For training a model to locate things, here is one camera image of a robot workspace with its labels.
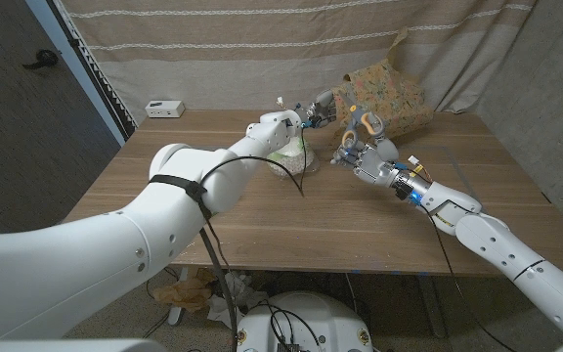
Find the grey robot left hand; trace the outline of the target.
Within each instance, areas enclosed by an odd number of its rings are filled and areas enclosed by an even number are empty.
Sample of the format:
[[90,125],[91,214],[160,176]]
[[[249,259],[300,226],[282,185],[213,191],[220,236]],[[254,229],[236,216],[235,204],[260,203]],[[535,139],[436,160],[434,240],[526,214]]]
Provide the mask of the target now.
[[295,111],[302,121],[303,128],[323,128],[336,120],[334,95],[331,90],[325,90],[306,107],[297,104]]

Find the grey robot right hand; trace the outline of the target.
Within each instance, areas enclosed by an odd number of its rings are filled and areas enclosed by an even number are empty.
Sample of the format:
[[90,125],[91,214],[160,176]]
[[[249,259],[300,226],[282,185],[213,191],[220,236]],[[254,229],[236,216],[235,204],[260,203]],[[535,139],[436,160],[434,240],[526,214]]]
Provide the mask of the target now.
[[350,168],[361,180],[395,190],[399,199],[420,203],[431,183],[398,162],[399,153],[388,139],[376,146],[345,140],[333,153],[331,164]]

